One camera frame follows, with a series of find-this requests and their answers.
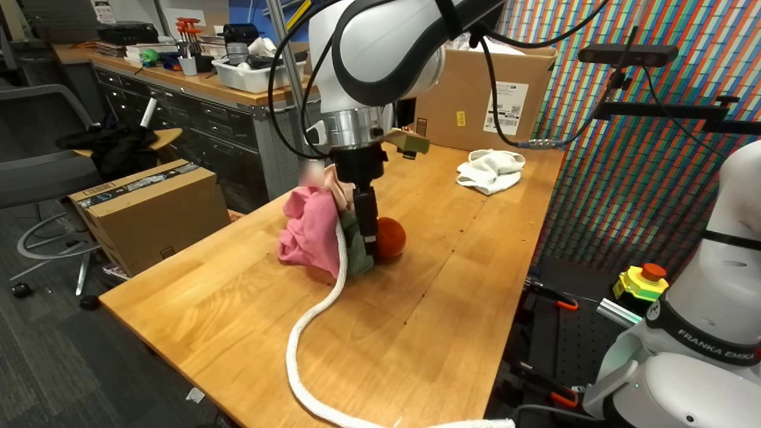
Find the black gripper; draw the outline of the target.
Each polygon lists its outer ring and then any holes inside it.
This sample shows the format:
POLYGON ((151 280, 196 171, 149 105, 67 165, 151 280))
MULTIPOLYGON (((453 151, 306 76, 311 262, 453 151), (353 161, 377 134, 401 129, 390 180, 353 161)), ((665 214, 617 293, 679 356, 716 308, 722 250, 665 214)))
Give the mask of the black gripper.
MULTIPOLYGON (((353 182, 353 193, 342 193, 346 205, 359 201, 363 196, 373 200, 373 180, 383 176, 383 163, 389 155, 382 144, 369 144, 359 149, 339 149, 336 168, 340 182, 353 182)), ((378 256, 378 209, 366 209, 366 228, 365 212, 354 207, 357 221, 357 239, 365 253, 378 256)))

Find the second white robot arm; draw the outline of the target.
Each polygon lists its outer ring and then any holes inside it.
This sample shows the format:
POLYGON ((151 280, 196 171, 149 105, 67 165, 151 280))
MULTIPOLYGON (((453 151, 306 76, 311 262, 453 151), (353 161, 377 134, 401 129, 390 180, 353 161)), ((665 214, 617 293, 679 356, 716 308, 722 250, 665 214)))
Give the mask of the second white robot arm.
POLYGON ((761 142, 725 156, 703 239, 606 350, 584 408, 630 428, 761 428, 761 142))

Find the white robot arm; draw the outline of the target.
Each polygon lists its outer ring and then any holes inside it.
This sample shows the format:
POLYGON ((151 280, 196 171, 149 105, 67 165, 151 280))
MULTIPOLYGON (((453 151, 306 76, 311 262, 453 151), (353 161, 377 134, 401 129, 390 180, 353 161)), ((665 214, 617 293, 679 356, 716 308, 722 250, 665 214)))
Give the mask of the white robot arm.
POLYGON ((309 18, 309 57, 321 96, 326 155, 354 184, 366 251, 378 253, 373 180, 389 155, 383 111, 428 90, 445 63, 445 45, 478 32, 503 0, 336 0, 309 18))

